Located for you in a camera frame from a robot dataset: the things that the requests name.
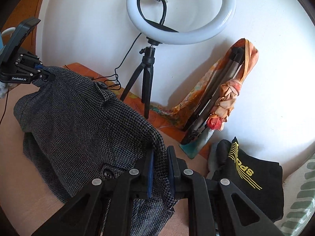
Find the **dark grey tweed shorts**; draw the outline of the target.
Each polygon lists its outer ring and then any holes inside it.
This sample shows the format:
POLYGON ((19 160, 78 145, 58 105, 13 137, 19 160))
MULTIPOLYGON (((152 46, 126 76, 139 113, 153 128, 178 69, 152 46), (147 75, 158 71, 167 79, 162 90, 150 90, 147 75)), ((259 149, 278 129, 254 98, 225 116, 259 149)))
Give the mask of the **dark grey tweed shorts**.
POLYGON ((131 234, 158 235, 176 204, 160 133, 104 83, 64 68, 46 67, 46 71, 55 79, 34 81, 38 91, 14 106, 25 134, 23 154, 53 194, 67 202, 93 179, 117 178, 153 151, 152 196, 134 201, 131 234))

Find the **pink bed blanket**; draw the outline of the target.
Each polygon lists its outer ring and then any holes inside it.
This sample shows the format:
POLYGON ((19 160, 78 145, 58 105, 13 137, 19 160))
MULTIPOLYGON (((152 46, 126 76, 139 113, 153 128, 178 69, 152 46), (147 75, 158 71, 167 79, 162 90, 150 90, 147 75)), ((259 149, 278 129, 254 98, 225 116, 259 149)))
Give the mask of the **pink bed blanket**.
MULTIPOLYGON (((23 154, 24 133, 13 115, 17 100, 37 90, 34 85, 22 85, 10 91, 1 123, 1 206, 19 235, 31 235, 62 207, 62 203, 47 187, 36 167, 23 154)), ((176 156, 184 159, 190 169, 207 176, 210 143, 194 159, 190 159, 177 146, 177 141, 161 131, 160 133, 166 146, 174 146, 176 156)), ((175 214, 159 235, 188 235, 186 199, 177 203, 175 214)))

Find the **black folded garment yellow print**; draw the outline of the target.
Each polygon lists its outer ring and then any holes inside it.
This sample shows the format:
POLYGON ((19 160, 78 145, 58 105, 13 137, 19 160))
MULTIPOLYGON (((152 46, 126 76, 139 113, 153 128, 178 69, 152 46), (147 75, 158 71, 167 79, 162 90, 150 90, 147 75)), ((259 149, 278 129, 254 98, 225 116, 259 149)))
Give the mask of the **black folded garment yellow print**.
POLYGON ((277 162, 246 154, 237 138, 211 146, 208 179, 227 178, 236 185, 271 221, 283 218, 283 168, 277 162))

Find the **green striped white pillow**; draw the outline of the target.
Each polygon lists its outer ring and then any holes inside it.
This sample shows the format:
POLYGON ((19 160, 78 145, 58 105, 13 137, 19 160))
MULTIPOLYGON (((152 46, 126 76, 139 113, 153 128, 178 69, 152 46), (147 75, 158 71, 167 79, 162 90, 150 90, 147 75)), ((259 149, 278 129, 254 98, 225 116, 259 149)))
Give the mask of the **green striped white pillow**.
POLYGON ((274 224, 283 235, 300 235, 314 215, 314 156, 284 182, 284 214, 274 224))

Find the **orange floral scarf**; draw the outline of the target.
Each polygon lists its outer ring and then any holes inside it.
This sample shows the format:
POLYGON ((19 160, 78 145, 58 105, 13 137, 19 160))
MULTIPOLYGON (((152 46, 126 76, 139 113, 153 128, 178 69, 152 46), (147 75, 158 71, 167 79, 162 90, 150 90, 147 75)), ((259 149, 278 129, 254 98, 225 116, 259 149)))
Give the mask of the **orange floral scarf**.
POLYGON ((189 144, 180 144, 182 151, 184 151, 184 153, 191 159, 195 158, 195 156, 203 149, 215 131, 223 130, 225 123, 228 121, 228 118, 234 109, 242 84, 258 61, 259 53, 256 47, 245 38, 236 41, 229 48, 225 56, 220 58, 210 67, 206 74, 178 105, 170 109, 159 105, 151 106, 151 109, 154 112, 166 118, 186 134, 187 131, 184 129, 184 126, 200 104, 210 84, 214 83, 215 79, 227 65, 234 47, 245 49, 245 59, 239 71, 234 78, 220 86, 220 97, 216 100, 207 121, 198 130, 198 136, 189 144))

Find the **black mini tripod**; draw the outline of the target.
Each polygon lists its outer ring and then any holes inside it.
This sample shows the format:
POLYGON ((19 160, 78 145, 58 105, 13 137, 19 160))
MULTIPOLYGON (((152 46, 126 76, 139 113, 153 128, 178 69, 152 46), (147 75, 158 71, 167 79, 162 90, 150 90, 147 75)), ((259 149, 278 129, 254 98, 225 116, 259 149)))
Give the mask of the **black mini tripod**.
POLYGON ((153 74, 154 74, 154 63, 155 63, 155 47, 161 44, 160 42, 147 37, 149 46, 140 50, 140 54, 144 54, 142 62, 136 68, 129 82, 127 83, 124 91, 120 96, 120 100, 124 101, 127 94, 130 92, 140 73, 143 73, 142 82, 142 96, 141 102, 144 104, 144 117, 149 118, 149 109, 152 93, 153 74))

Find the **folded tripod with grey legs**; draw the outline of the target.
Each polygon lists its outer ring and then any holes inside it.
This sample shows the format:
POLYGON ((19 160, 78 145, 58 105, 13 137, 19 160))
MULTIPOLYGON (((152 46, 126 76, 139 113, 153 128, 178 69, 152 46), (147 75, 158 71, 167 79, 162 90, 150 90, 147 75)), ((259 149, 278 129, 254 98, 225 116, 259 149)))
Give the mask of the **folded tripod with grey legs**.
POLYGON ((234 78, 242 63, 244 62, 244 59, 245 49, 241 47, 234 47, 230 54, 227 65, 215 79, 214 83, 210 84, 200 104, 197 106, 196 110, 193 112, 184 126, 184 129, 187 132, 183 137, 181 144, 189 144, 198 136, 198 130, 207 121, 216 100, 220 97, 220 86, 228 80, 234 78))

